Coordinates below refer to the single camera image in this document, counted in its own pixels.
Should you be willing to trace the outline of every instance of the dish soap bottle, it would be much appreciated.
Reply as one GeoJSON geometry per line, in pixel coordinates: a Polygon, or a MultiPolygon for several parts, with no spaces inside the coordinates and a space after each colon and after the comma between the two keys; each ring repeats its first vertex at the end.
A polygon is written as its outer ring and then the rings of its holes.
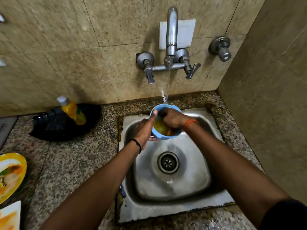
{"type": "Polygon", "coordinates": [[[77,105],[69,100],[67,97],[60,96],[56,98],[58,102],[62,106],[62,110],[72,119],[75,121],[77,125],[83,125],[86,123],[86,117],[81,112],[81,110],[77,107],[77,105]]]}

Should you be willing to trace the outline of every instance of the drain strainer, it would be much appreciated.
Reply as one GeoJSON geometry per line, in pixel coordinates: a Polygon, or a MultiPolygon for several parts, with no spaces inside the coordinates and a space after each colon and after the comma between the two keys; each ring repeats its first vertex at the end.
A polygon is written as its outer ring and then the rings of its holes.
{"type": "Polygon", "coordinates": [[[165,174],[173,174],[178,170],[178,157],[172,152],[164,152],[158,158],[158,167],[165,174]]]}

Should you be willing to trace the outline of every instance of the plate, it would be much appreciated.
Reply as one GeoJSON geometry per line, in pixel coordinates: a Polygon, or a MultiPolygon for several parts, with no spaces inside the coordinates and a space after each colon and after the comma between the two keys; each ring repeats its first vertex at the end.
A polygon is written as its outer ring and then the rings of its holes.
{"type": "Polygon", "coordinates": [[[20,229],[20,209],[21,201],[2,208],[0,210],[0,229],[19,230],[20,229]]]}
{"type": "Polygon", "coordinates": [[[14,152],[0,155],[0,204],[17,190],[26,170],[24,156],[14,152]]]}

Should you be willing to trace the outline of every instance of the stainless steel sink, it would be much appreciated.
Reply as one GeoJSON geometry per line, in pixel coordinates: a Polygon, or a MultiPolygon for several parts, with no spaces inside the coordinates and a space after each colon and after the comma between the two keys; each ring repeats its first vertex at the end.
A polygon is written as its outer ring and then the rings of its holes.
{"type": "MultiPolygon", "coordinates": [[[[206,108],[182,111],[222,141],[206,108]]],[[[136,126],[148,115],[126,116],[118,150],[136,134],[136,126]]],[[[234,202],[210,172],[198,147],[183,131],[178,137],[148,142],[137,156],[121,186],[118,222],[175,214],[234,202]]]]}

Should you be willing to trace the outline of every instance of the bottle cap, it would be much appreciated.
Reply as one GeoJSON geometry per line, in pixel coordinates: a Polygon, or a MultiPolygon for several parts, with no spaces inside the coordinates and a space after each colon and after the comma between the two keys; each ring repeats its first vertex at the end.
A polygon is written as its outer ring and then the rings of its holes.
{"type": "Polygon", "coordinates": [[[70,103],[69,99],[64,96],[59,96],[56,99],[61,104],[61,106],[68,106],[68,104],[70,103]]]}

